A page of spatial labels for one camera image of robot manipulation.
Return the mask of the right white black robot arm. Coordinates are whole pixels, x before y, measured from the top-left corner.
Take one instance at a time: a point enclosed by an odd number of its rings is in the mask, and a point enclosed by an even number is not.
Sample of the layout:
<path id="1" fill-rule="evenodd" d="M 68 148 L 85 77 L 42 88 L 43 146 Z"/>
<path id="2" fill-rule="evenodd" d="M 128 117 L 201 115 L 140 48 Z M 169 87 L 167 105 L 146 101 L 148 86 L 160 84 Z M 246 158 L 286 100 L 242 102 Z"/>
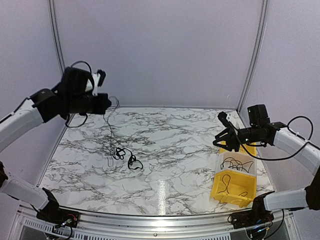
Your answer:
<path id="1" fill-rule="evenodd" d="M 271 122 L 264 104 L 248 107 L 249 127 L 237 129 L 225 112 L 218 114 L 218 119 L 225 129 L 214 137 L 214 146 L 227 151 L 239 151 L 240 148 L 261 142 L 288 153 L 300 162 L 313 175 L 310 185 L 297 189 L 266 193 L 257 196 L 248 212 L 247 219 L 258 224 L 268 212 L 274 210 L 296 211 L 308 208 L 320 209 L 320 148 L 290 129 L 288 124 Z"/>

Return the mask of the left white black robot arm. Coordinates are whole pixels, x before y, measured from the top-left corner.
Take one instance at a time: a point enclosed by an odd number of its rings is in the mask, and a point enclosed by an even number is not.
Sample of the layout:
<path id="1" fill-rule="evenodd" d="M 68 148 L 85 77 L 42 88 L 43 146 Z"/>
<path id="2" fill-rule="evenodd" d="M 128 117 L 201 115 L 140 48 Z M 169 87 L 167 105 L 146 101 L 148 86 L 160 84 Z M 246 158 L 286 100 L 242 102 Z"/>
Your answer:
<path id="1" fill-rule="evenodd" d="M 53 88 L 44 88 L 26 97 L 20 105 L 0 121 L 0 149 L 5 150 L 15 140 L 30 130 L 59 116 L 69 126 L 71 115 L 87 117 L 104 115 L 111 106 L 109 95 L 99 93 L 107 74 L 99 69 L 65 68 L 60 82 Z M 11 198 L 32 205 L 39 217 L 58 223 L 63 211 L 54 195 L 45 188 L 36 187 L 12 176 L 0 166 L 0 191 Z"/>

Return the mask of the clear plastic storage bin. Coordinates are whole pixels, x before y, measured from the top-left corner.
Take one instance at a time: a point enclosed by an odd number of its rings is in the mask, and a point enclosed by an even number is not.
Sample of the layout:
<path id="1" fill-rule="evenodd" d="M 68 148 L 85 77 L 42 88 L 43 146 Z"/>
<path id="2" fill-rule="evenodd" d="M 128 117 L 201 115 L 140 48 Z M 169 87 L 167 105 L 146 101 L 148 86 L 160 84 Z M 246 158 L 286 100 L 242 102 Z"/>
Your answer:
<path id="1" fill-rule="evenodd" d="M 257 160 L 248 154 L 227 151 L 218 155 L 215 173 L 234 171 L 257 176 Z"/>

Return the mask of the far yellow storage bin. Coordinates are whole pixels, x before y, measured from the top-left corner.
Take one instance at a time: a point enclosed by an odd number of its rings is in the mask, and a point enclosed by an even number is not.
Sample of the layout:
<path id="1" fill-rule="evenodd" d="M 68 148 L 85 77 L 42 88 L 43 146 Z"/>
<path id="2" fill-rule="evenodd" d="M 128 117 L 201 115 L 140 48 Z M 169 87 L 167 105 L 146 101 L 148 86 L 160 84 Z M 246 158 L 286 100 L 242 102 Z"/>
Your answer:
<path id="1" fill-rule="evenodd" d="M 257 156 L 257 148 L 255 145 L 253 146 L 249 146 L 247 144 L 244 145 L 245 149 L 253 156 Z M 242 153 L 242 154 L 247 154 L 246 150 L 245 150 L 242 146 L 240 146 L 239 148 L 239 153 Z M 219 154 L 222 154 L 222 153 L 225 153 L 227 152 L 227 150 L 223 149 L 223 148 L 220 148 L 219 149 Z"/>

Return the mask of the yellow storage bin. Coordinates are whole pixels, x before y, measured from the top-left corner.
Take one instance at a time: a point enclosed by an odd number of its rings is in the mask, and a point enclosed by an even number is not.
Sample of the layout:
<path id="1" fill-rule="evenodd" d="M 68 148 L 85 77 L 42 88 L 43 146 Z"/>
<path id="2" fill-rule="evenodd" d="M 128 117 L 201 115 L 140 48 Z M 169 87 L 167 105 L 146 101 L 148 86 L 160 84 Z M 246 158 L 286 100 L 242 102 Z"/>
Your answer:
<path id="1" fill-rule="evenodd" d="M 249 146 L 247 144 L 244 145 L 245 149 L 253 156 L 257 156 L 257 148 L 255 145 L 253 146 Z M 240 146 L 239 148 L 239 153 L 242 153 L 242 154 L 247 154 L 246 150 L 245 150 L 242 146 Z M 227 152 L 227 150 L 223 149 L 223 148 L 220 148 L 219 149 L 219 154 L 222 154 L 222 153 L 225 153 Z"/>
<path id="2" fill-rule="evenodd" d="M 247 207 L 256 197 L 257 177 L 231 170 L 216 173 L 210 197 L 221 204 Z"/>

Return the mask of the near yellow storage bin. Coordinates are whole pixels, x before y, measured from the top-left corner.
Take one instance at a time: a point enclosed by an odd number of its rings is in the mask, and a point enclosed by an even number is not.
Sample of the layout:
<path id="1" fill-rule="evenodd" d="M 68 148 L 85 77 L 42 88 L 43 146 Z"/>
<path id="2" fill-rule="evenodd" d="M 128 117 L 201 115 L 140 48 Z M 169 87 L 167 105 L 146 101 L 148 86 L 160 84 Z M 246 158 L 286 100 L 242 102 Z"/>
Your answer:
<path id="1" fill-rule="evenodd" d="M 256 197 L 257 177 L 231 170 L 216 173 L 210 197 L 221 204 L 247 207 Z"/>

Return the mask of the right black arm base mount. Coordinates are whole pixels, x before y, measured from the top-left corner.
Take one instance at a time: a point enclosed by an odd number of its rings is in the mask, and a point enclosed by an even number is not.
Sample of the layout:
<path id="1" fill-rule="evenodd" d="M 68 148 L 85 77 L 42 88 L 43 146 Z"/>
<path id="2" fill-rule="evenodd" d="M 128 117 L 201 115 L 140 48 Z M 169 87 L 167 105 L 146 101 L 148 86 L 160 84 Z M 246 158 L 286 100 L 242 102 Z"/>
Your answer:
<path id="1" fill-rule="evenodd" d="M 265 223 L 271 223 L 274 215 L 271 211 L 245 210 L 234 212 L 227 218 L 227 221 L 233 225 L 234 229 L 259 226 Z"/>

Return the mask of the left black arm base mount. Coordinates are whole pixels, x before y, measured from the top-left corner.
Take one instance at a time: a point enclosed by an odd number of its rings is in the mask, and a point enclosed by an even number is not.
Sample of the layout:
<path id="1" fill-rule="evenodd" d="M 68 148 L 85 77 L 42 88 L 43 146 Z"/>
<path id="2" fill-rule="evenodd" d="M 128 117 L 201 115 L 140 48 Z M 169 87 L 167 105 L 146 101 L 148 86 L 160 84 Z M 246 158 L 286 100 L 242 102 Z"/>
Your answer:
<path id="1" fill-rule="evenodd" d="M 59 208 L 57 211 L 51 213 L 45 213 L 44 211 L 38 211 L 36 214 L 36 218 L 56 224 L 61 225 L 67 220 L 71 220 L 71 223 L 68 223 L 68 226 L 72 228 L 76 228 L 79 222 L 80 213 L 78 211 L 72 211 L 68 209 Z"/>

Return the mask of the aluminium front frame rail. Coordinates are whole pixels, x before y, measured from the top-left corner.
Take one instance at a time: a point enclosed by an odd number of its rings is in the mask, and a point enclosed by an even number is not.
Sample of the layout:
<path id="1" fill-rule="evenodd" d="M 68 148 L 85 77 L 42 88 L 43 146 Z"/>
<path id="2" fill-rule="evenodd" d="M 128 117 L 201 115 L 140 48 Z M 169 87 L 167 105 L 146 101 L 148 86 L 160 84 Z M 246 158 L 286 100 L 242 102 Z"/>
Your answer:
<path id="1" fill-rule="evenodd" d="M 78 209 L 76 227 L 54 229 L 54 224 L 36 217 L 35 210 L 21 203 L 9 233 L 10 240 L 248 240 L 267 231 L 269 240 L 301 239 L 294 216 L 275 211 L 272 222 L 235 229 L 229 212 L 143 216 L 109 214 Z"/>

